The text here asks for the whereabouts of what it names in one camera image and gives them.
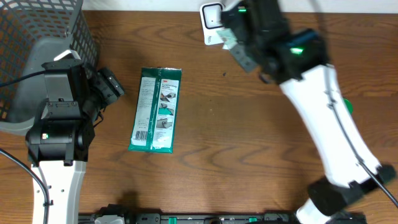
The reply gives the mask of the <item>white green package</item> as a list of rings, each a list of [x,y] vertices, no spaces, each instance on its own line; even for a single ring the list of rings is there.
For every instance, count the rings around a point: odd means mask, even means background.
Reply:
[[[173,153],[182,70],[143,68],[129,151]]]

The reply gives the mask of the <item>mint green wipes pack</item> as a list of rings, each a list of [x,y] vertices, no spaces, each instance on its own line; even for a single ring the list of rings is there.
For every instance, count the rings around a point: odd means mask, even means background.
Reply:
[[[223,45],[224,50],[231,50],[237,44],[237,38],[231,29],[227,28],[223,30],[218,30],[217,34],[224,43]]]

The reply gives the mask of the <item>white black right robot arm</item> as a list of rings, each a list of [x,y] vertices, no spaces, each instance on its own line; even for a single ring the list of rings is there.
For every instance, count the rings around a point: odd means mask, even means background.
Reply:
[[[330,223],[397,177],[361,137],[341,94],[322,28],[294,32],[277,1],[238,1],[220,14],[221,38],[239,65],[260,67],[290,100],[322,160],[325,175],[308,186],[297,223]]]

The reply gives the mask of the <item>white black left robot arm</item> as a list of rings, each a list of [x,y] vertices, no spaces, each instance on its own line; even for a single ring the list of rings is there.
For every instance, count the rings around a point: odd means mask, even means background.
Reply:
[[[82,67],[47,71],[47,97],[25,140],[32,170],[45,185],[46,199],[34,200],[34,223],[77,223],[88,149],[102,112],[124,94],[108,68],[87,77]]]

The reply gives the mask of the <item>green lidded white canister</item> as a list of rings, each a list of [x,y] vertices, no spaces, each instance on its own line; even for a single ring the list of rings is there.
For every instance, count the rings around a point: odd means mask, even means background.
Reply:
[[[345,103],[346,108],[348,109],[349,113],[353,114],[353,105],[352,105],[352,103],[346,98],[344,98],[344,103]]]

